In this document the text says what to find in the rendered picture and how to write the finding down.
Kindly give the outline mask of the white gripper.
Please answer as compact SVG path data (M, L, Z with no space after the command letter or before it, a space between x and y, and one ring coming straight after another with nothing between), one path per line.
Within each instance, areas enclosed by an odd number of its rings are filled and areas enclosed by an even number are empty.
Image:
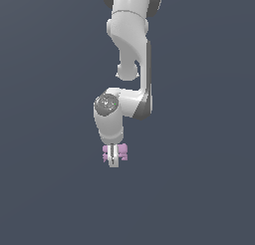
M110 114L107 117L95 116L99 135L104 144L109 144L108 158L110 167L119 167L119 147L124 138L123 116Z

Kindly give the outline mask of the small pink object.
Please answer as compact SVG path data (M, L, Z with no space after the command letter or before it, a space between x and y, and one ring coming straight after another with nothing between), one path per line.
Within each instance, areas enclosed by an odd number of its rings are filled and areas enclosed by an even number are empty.
M119 144L119 157L122 160L128 159L128 146L125 143ZM103 146L103 161L108 159L108 147L106 145Z

